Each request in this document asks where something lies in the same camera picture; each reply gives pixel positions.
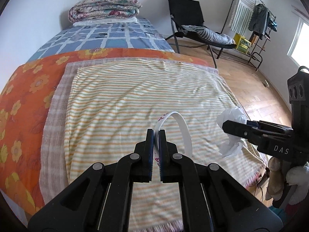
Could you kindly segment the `gloved right hand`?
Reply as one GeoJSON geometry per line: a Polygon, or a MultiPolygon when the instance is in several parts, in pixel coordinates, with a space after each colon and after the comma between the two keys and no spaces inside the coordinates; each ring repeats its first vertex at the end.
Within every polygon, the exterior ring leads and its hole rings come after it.
{"type": "Polygon", "coordinates": [[[288,194],[288,204],[296,205],[301,203],[308,194],[308,162],[305,165],[295,166],[287,169],[289,162],[284,162],[272,157],[268,162],[270,170],[269,182],[266,191],[266,200],[279,201],[283,197],[284,190],[288,186],[296,186],[295,191],[288,194]]]}

